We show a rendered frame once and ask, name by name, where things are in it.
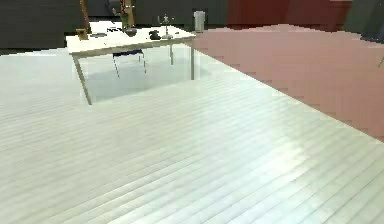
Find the dark blue chair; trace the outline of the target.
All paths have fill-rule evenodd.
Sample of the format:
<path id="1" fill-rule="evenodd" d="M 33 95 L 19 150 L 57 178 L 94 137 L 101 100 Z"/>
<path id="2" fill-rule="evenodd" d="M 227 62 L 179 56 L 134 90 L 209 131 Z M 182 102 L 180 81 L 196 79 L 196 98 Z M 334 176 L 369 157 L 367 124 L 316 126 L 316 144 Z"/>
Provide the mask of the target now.
<path id="1" fill-rule="evenodd" d="M 116 58 L 117 57 L 121 57 L 121 56 L 130 56 L 130 55 L 138 55 L 139 56 L 138 57 L 139 62 L 141 62 L 141 61 L 143 62 L 144 73 L 147 72 L 145 54 L 144 54 L 142 49 L 136 49 L 136 50 L 131 50 L 131 51 L 113 53 L 112 54 L 112 59 L 113 59 L 113 62 L 114 62 L 114 67 L 115 67 L 115 71 L 116 71 L 116 74 L 117 74 L 118 78 L 120 77 L 120 75 L 119 75 L 119 71 L 118 71 L 118 67 L 117 67 L 117 63 L 116 63 Z"/>

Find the gray cylindrical trash can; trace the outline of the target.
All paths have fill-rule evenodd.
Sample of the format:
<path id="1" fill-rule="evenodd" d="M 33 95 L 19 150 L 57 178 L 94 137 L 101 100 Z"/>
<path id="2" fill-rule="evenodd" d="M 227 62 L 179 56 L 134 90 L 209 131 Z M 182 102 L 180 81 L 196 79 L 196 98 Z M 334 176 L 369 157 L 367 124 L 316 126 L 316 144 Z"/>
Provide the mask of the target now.
<path id="1" fill-rule="evenodd" d="M 205 23 L 205 12 L 204 11 L 195 11 L 194 12 L 195 19 L 195 31 L 203 32 L 204 31 L 204 23 Z"/>

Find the white table with metal legs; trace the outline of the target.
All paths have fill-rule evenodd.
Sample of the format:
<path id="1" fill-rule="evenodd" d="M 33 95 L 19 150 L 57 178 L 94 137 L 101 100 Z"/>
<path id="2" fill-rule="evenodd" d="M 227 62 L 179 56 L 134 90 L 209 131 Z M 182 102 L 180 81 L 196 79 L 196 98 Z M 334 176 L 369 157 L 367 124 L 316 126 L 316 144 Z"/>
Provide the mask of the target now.
<path id="1" fill-rule="evenodd" d="M 140 28 L 137 34 L 129 37 L 124 32 L 108 32 L 107 36 L 101 38 L 88 37 L 87 40 L 80 40 L 78 36 L 66 36 L 68 54 L 72 57 L 73 63 L 76 68 L 78 78 L 80 80 L 84 96 L 89 105 L 92 104 L 84 74 L 79 60 L 81 58 L 95 57 L 108 55 L 113 53 L 131 51 L 136 49 L 149 49 L 161 46 L 171 46 L 175 44 L 190 42 L 190 77 L 195 79 L 195 47 L 194 39 L 196 35 L 187 32 L 175 26 L 168 26 L 169 33 L 173 36 L 172 39 L 163 39 L 165 34 L 165 27 L 148 27 Z M 161 36 L 160 40 L 151 40 L 149 32 L 157 30 Z"/>

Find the silver figure on round base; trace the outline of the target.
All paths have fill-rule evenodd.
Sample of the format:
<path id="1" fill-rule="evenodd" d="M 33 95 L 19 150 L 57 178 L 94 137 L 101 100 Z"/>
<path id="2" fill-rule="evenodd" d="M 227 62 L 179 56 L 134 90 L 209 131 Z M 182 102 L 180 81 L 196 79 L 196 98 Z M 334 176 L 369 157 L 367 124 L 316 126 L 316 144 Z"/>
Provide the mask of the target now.
<path id="1" fill-rule="evenodd" d="M 165 34 L 162 36 L 163 39 L 173 38 L 168 29 L 171 20 L 173 20 L 173 17 L 169 17 L 167 14 L 165 14 L 163 17 L 158 17 L 159 24 L 165 27 Z"/>

